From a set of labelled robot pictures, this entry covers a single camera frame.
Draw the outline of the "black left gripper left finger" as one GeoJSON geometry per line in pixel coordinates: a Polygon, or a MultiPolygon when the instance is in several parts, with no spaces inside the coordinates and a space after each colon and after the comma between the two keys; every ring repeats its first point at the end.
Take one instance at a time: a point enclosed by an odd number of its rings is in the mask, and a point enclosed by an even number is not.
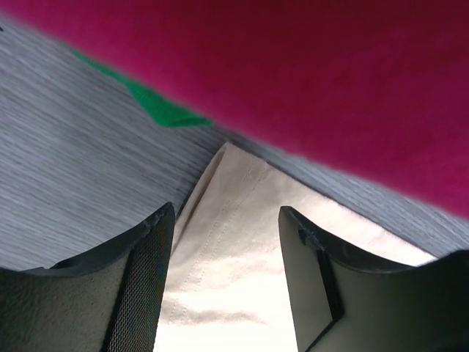
{"type": "Polygon", "coordinates": [[[151,351],[175,212],[140,224],[50,268],[1,270],[3,351],[151,351]]]}

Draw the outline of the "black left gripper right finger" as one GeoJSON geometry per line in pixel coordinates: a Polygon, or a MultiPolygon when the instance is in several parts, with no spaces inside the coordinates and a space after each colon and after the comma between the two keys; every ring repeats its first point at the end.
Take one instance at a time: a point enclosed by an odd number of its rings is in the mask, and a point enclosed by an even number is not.
{"type": "Polygon", "coordinates": [[[412,267],[284,206],[278,215],[299,351],[466,351],[468,252],[412,267]]]}

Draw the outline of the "folded green t-shirt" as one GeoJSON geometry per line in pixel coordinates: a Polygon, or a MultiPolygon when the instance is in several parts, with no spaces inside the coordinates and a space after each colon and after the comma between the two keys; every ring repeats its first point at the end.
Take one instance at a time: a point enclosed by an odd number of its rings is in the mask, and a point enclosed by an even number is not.
{"type": "Polygon", "coordinates": [[[94,62],[79,52],[73,51],[73,54],[89,66],[123,84],[137,104],[160,126],[165,128],[190,128],[212,125],[208,119],[166,100],[143,84],[94,62]]]}

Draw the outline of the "folded magenta t-shirt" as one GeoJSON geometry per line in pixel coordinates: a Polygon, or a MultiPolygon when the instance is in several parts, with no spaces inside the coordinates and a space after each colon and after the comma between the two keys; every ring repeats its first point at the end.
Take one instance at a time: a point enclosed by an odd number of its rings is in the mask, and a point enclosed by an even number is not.
{"type": "Polygon", "coordinates": [[[466,1],[3,1],[229,129],[468,216],[466,1]]]}

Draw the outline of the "beige t-shirt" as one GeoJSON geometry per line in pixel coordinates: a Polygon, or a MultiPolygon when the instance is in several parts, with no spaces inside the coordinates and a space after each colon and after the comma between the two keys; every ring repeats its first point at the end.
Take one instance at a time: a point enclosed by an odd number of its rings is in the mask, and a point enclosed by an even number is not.
{"type": "Polygon", "coordinates": [[[432,255],[232,144],[213,157],[174,230],[155,350],[295,351],[278,235],[282,206],[412,266],[432,255]]]}

